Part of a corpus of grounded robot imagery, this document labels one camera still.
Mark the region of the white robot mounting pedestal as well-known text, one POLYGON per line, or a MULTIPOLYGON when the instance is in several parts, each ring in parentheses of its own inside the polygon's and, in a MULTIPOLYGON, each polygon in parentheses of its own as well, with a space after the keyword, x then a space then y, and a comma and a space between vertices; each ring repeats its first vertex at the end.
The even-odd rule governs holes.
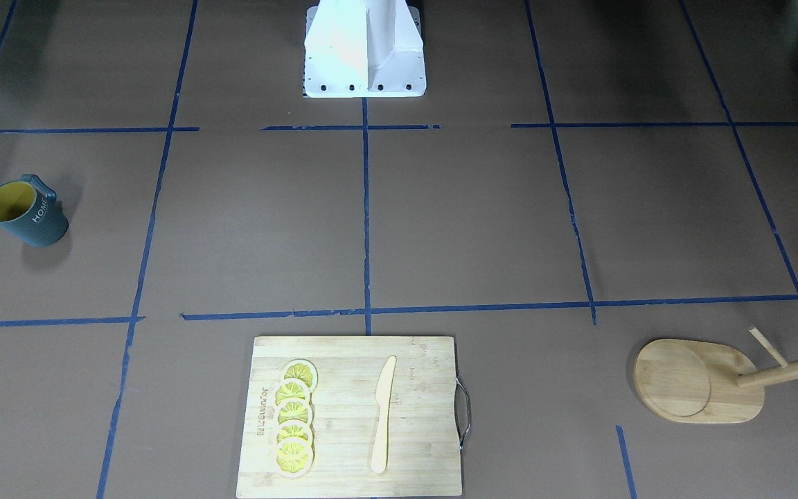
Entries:
POLYGON ((427 91, 421 1, 320 1, 306 12, 308 98, 417 98, 427 91))

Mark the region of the yellow plastic knife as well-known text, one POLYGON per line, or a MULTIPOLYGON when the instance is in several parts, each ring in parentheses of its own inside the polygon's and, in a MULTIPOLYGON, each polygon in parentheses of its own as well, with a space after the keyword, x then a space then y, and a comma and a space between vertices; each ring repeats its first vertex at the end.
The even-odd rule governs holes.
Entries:
POLYGON ((379 414, 369 462, 369 467, 375 474, 384 473, 387 468, 387 462, 389 462, 389 415, 396 364, 396 355, 391 355, 387 358, 381 369, 375 389, 375 401, 379 408, 379 414))

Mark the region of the wooden cup storage rack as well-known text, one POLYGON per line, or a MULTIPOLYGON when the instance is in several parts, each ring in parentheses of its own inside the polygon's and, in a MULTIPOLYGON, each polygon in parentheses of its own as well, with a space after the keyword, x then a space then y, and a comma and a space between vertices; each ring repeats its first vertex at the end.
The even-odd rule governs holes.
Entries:
POLYGON ((765 404, 767 387, 798 381, 798 360, 788 361, 755 326, 750 333, 778 363, 759 370, 729 345, 656 339, 637 354, 633 382, 640 401, 671 422, 750 422, 765 404))

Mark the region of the dark green mug yellow inside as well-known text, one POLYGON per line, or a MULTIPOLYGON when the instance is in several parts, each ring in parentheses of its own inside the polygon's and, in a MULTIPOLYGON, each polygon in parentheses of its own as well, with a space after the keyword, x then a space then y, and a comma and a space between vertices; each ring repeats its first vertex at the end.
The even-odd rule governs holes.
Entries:
POLYGON ((0 184, 0 227, 30 246, 53 245, 69 230, 58 202, 56 191, 35 174, 0 184))

